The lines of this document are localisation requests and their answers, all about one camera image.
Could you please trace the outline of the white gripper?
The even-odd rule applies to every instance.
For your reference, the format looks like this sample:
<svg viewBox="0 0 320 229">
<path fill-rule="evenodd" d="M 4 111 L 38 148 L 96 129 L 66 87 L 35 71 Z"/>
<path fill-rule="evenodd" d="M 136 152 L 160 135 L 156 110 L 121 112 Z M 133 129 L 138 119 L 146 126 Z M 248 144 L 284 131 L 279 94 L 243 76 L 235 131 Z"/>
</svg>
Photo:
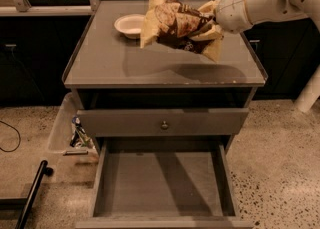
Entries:
<svg viewBox="0 0 320 229">
<path fill-rule="evenodd" d="M 210 0 L 199 7 L 198 11 L 215 15 L 220 26 L 213 25 L 208 31 L 191 36 L 193 41 L 221 39 L 224 31 L 237 34 L 253 27 L 247 15 L 245 0 Z"/>
</svg>

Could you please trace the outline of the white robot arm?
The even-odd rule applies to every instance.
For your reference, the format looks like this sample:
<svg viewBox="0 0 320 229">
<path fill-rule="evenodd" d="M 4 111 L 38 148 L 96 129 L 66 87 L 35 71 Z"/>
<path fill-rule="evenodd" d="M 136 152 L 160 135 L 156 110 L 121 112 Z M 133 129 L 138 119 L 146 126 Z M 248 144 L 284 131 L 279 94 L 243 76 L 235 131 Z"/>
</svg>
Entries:
<svg viewBox="0 0 320 229">
<path fill-rule="evenodd" d="M 307 112 L 320 97 L 320 0 L 218 0 L 218 24 L 243 32 L 269 74 L 262 98 L 293 98 Z"/>
</svg>

